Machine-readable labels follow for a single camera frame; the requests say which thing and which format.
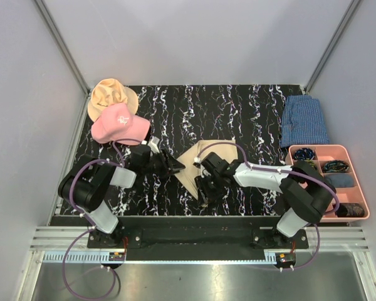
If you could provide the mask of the beige cloth napkin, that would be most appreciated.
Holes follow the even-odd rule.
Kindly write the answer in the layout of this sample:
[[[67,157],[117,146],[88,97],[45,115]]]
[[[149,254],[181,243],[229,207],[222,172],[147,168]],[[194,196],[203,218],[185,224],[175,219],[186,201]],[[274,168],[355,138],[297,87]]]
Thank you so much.
[[[198,188],[194,182],[194,179],[197,176],[200,176],[201,172],[200,169],[194,165],[194,159],[205,147],[217,142],[230,142],[233,144],[236,143],[235,140],[200,140],[177,159],[180,163],[185,165],[185,169],[175,174],[175,177],[196,200],[198,200]],[[226,160],[228,163],[231,163],[233,160],[238,159],[238,150],[235,145],[215,145],[205,150],[201,154],[200,158],[205,158],[205,156],[210,152],[215,152],[221,159]]]

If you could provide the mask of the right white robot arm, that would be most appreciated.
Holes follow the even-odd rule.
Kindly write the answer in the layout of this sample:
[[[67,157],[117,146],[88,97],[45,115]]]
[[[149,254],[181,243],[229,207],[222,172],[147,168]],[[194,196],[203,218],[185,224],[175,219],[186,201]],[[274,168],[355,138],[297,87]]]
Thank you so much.
[[[278,248],[289,247],[299,230],[319,223],[332,201],[336,207],[340,205],[336,189],[305,161],[285,166],[262,166],[246,159],[228,162],[210,152],[203,159],[196,157],[194,165],[201,170],[199,190],[206,201],[215,198],[229,185],[282,194],[288,209],[272,232],[272,241]]]

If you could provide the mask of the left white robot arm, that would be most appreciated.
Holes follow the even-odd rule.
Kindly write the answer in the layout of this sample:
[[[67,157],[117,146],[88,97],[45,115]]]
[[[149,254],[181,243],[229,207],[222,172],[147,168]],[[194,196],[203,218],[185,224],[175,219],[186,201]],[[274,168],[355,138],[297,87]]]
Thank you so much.
[[[142,144],[132,147],[125,167],[84,155],[61,180],[58,196],[102,232],[100,239],[107,247],[116,248],[122,243],[123,233],[116,229],[118,218],[105,204],[108,188],[118,186],[129,189],[139,176],[155,174],[170,177],[184,169],[185,165],[167,150],[153,151],[150,146]]]

